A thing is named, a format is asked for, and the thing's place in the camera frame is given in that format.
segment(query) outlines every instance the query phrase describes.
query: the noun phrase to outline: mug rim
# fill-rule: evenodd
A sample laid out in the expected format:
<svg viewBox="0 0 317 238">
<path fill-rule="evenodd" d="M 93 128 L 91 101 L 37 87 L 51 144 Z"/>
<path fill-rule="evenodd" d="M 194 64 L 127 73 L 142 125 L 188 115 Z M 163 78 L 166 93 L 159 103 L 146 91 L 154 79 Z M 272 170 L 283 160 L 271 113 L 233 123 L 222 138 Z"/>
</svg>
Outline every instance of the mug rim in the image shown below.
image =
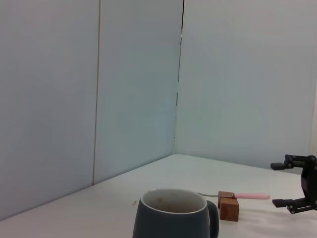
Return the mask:
<svg viewBox="0 0 317 238">
<path fill-rule="evenodd" d="M 156 208 L 153 208 L 151 206 L 149 206 L 148 204 L 146 204 L 144 201 L 143 201 L 143 197 L 148 194 L 149 192 L 152 192 L 152 191 L 180 191 L 180 192 L 187 192 L 187 193 L 191 193 L 192 195 L 195 195 L 197 196 L 198 198 L 200 198 L 203 203 L 204 203 L 204 206 L 197 210 L 197 211 L 194 211 L 194 212 L 166 212 L 166 211 L 162 211 L 162 210 L 159 210 L 159 209 L 156 209 Z M 207 207 L 207 201 L 198 193 L 196 192 L 192 192 L 192 191 L 189 191 L 189 190 L 185 190 L 185 189 L 177 189 L 177 188 L 157 188 L 157 189 L 152 189 L 152 190 L 149 190 L 147 191 L 146 193 L 144 193 L 141 198 L 140 198 L 141 202 L 143 205 L 145 205 L 146 207 L 150 208 L 151 210 L 154 210 L 154 211 L 157 211 L 157 212 L 162 212 L 162 213 L 167 213 L 167 214 L 177 214 L 177 215 L 186 215 L 186 214 L 194 214 L 194 213 L 198 213 L 198 212 L 201 212 L 203 211 L 204 209 L 206 209 Z"/>
</svg>

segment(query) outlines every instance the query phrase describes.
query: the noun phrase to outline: mug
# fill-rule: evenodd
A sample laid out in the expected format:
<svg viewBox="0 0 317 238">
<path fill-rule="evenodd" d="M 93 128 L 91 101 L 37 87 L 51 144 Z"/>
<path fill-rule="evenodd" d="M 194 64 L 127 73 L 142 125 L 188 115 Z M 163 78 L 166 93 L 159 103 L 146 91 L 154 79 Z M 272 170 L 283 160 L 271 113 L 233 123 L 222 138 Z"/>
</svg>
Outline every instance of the mug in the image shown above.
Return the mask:
<svg viewBox="0 0 317 238">
<path fill-rule="evenodd" d="M 182 189 L 155 189 L 139 202 L 133 238 L 217 238 L 216 205 Z"/>
</svg>

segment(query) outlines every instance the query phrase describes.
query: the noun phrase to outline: table surface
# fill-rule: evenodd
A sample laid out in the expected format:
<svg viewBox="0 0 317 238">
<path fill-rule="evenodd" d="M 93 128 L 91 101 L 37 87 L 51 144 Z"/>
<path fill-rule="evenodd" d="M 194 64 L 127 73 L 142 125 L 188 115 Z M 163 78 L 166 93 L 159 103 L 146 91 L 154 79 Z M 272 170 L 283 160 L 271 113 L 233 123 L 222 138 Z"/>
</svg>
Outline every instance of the table surface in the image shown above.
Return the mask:
<svg viewBox="0 0 317 238">
<path fill-rule="evenodd" d="M 0 222 L 1 238 L 130 238 L 139 197 L 154 188 L 217 194 L 264 192 L 303 197 L 300 176 L 172 155 Z M 317 212 L 291 215 L 271 200 L 239 200 L 238 222 L 220 221 L 219 238 L 317 237 Z"/>
</svg>

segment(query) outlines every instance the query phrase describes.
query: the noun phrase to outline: mug handle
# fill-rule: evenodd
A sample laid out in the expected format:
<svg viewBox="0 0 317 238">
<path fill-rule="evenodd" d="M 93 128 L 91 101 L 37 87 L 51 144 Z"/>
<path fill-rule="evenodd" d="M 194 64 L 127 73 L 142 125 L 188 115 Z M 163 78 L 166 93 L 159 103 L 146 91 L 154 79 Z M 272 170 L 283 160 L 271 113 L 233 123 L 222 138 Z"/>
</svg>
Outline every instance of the mug handle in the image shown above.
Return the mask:
<svg viewBox="0 0 317 238">
<path fill-rule="evenodd" d="M 207 208 L 210 220 L 210 238 L 217 238 L 219 234 L 218 209 L 217 206 L 210 201 L 207 201 Z"/>
</svg>

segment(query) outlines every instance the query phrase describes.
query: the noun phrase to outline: black robotic arm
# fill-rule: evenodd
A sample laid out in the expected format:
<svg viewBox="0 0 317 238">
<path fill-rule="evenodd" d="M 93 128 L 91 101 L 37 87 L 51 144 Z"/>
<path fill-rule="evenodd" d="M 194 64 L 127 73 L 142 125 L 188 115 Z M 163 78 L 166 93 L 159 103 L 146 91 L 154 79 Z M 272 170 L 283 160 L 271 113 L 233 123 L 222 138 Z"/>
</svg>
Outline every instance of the black robotic arm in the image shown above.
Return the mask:
<svg viewBox="0 0 317 238">
<path fill-rule="evenodd" d="M 291 214 L 317 210 L 317 159 L 315 156 L 294 156 L 285 155 L 284 163 L 272 163 L 273 170 L 292 169 L 294 167 L 303 168 L 302 171 L 302 189 L 304 198 L 292 199 L 274 199 L 273 204 L 276 207 L 287 207 Z"/>
</svg>

